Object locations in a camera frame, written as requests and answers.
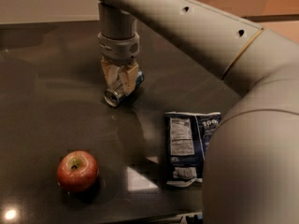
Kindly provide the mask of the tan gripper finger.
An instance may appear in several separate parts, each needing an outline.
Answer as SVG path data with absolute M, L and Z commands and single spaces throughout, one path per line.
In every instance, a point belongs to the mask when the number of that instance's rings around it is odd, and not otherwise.
M 135 89 L 138 70 L 138 63 L 132 63 L 125 65 L 119 72 L 123 92 L 126 96 L 130 95 Z
M 120 68 L 105 57 L 101 60 L 101 66 L 106 84 L 110 88 L 117 81 Z

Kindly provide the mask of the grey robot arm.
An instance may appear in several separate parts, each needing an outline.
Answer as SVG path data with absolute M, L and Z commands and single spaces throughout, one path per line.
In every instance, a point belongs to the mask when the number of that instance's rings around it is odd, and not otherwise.
M 195 0 L 100 0 L 147 24 L 241 100 L 210 140 L 204 224 L 299 224 L 299 47 Z

